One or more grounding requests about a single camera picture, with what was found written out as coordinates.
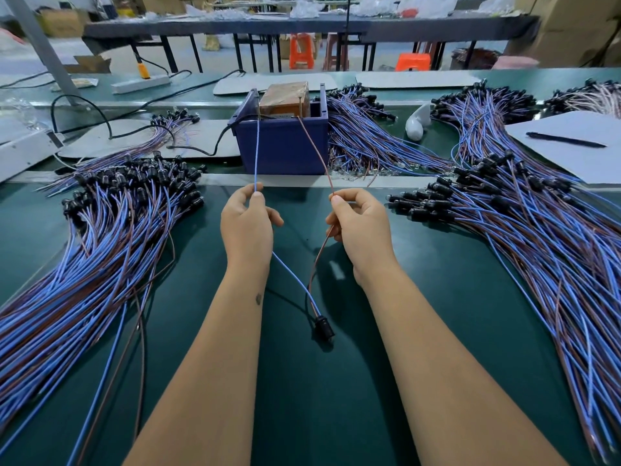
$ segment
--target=left hand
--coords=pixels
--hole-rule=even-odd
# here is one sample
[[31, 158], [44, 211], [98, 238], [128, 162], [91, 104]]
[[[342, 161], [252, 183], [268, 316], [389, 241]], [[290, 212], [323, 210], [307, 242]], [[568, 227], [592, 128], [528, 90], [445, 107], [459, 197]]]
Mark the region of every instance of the left hand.
[[239, 188], [224, 206], [220, 219], [220, 232], [227, 251], [228, 268], [244, 268], [251, 272], [269, 271], [269, 261], [274, 248], [275, 226], [284, 224], [275, 209], [265, 205], [260, 190], [262, 183], [247, 184]]

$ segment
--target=table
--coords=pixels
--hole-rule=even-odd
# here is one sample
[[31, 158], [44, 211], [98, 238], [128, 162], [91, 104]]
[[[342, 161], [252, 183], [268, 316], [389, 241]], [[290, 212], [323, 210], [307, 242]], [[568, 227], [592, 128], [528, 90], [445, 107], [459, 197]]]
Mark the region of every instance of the table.
[[[360, 35], [364, 44], [373, 44], [369, 69], [373, 68], [375, 43], [377, 42], [439, 42], [432, 64], [439, 65], [446, 42], [458, 41], [502, 41], [516, 38], [534, 38], [539, 30], [539, 17], [490, 17], [467, 15], [455, 12], [453, 16], [439, 19], [392, 19], [365, 18], [350, 16], [349, 25], [345, 15], [323, 14], [319, 18], [289, 18], [247, 20], [206, 20], [202, 18], [183, 18], [177, 20], [154, 20], [144, 22], [103, 21], [87, 24], [82, 39], [89, 49], [98, 54], [110, 48], [127, 45], [136, 37], [157, 35], [162, 39], [163, 48], [170, 63], [171, 71], [176, 71], [174, 55], [168, 43], [168, 36], [190, 36], [192, 34], [249, 34], [264, 35], [268, 38], [268, 54], [272, 57], [271, 38], [290, 33], [338, 33], [339, 40], [346, 34]], [[337, 70], [340, 69], [340, 45], [337, 44]], [[237, 62], [243, 68], [242, 57], [236, 44]], [[270, 62], [270, 72], [274, 71]]]
[[[579, 86], [588, 77], [621, 80], [621, 69], [473, 74], [487, 77], [493, 86], [527, 89], [538, 99], [549, 97], [557, 88]], [[353, 82], [352, 72], [332, 75], [339, 86]], [[100, 86], [84, 90], [84, 95], [98, 104], [121, 108], [205, 82], [215, 75], [193, 75], [185, 82], [159, 91], [136, 92], [129, 98], [109, 93], [109, 84], [118, 81], [118, 76], [99, 77]], [[392, 108], [397, 107], [397, 101], [427, 99], [448, 91], [454, 90], [373, 93], [387, 104], [394, 102]], [[53, 98], [45, 89], [23, 92], [31, 95], [29, 98], [38, 98], [39, 107], [45, 107]], [[234, 109], [240, 98], [226, 97], [231, 105], [227, 109], [222, 106], [222, 97], [214, 97], [211, 88], [206, 87], [200, 94], [185, 94], [179, 99], [202, 104], [213, 114], [224, 114]], [[436, 124], [427, 138], [434, 150], [447, 154], [457, 135], [449, 126]], [[46, 200], [32, 192], [35, 187], [23, 183], [0, 185], [2, 299], [10, 297], [65, 242], [66, 221], [59, 204], [62, 196]], [[196, 335], [224, 273], [219, 214], [234, 189], [202, 187], [206, 207], [181, 221], [173, 231], [178, 263], [158, 284], [147, 324], [145, 418]], [[380, 200], [399, 191], [371, 190]], [[268, 203], [279, 209], [286, 222], [276, 230], [275, 251], [302, 280], [308, 277], [323, 242], [323, 216], [330, 209], [328, 194], [328, 189], [316, 187], [270, 187], [265, 191]], [[618, 193], [607, 193], [607, 197], [621, 203]], [[553, 344], [485, 243], [461, 230], [433, 228], [394, 214], [389, 218], [400, 263], [448, 327], [570, 465], [593, 464]], [[341, 269], [343, 279], [334, 277], [335, 267]], [[353, 280], [351, 263], [340, 244], [325, 249], [317, 275], [315, 300], [325, 308], [336, 331], [331, 351], [323, 351], [310, 339], [301, 290], [291, 284], [283, 268], [271, 267], [261, 329], [252, 464], [418, 464], [373, 315]], [[123, 337], [132, 322], [128, 321]], [[2, 463], [65, 465], [103, 370], [111, 338], [105, 337], [87, 354]], [[130, 447], [139, 367], [136, 353], [97, 430], [89, 464], [119, 465]]]

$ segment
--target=blue plastic box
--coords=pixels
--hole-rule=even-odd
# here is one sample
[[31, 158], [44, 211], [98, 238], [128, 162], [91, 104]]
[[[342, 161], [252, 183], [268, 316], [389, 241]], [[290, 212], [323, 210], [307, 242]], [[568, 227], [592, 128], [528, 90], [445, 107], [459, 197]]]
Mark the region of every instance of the blue plastic box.
[[[323, 160], [328, 164], [328, 107], [325, 85], [321, 85], [320, 102], [310, 103], [310, 117], [302, 119]], [[244, 116], [253, 115], [234, 125], [231, 130], [237, 137], [246, 173], [255, 172], [256, 115], [259, 93], [251, 90], [242, 105], [229, 120], [229, 125]], [[297, 117], [288, 119], [263, 119], [259, 130], [259, 160], [257, 173], [283, 175], [325, 174], [323, 164], [311, 141], [306, 136]]]

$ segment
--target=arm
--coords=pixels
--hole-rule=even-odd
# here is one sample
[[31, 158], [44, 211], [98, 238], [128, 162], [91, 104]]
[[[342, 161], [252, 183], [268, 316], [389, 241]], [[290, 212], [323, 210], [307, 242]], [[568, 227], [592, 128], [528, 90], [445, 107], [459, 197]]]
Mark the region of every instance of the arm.
[[237, 190], [222, 211], [226, 274], [125, 466], [250, 464], [270, 221], [283, 225], [263, 195], [252, 192], [252, 185]]
[[565, 465], [400, 268], [384, 206], [344, 189], [332, 207], [330, 235], [371, 304], [421, 464]]

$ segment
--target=hand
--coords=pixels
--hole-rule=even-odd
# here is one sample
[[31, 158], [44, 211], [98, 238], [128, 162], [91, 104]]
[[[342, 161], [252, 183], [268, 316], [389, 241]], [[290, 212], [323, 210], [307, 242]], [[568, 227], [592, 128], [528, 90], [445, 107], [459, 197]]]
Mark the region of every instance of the hand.
[[247, 184], [239, 188], [224, 206], [220, 218], [220, 232], [227, 251], [227, 268], [243, 268], [251, 272], [269, 271], [269, 261], [274, 248], [275, 226], [284, 224], [275, 209], [266, 207], [265, 197], [259, 193], [262, 183]]
[[399, 266], [392, 250], [390, 223], [382, 203], [360, 188], [341, 189], [329, 197], [333, 211], [325, 221], [332, 227], [326, 235], [343, 242], [360, 286], [371, 281], [374, 272]]

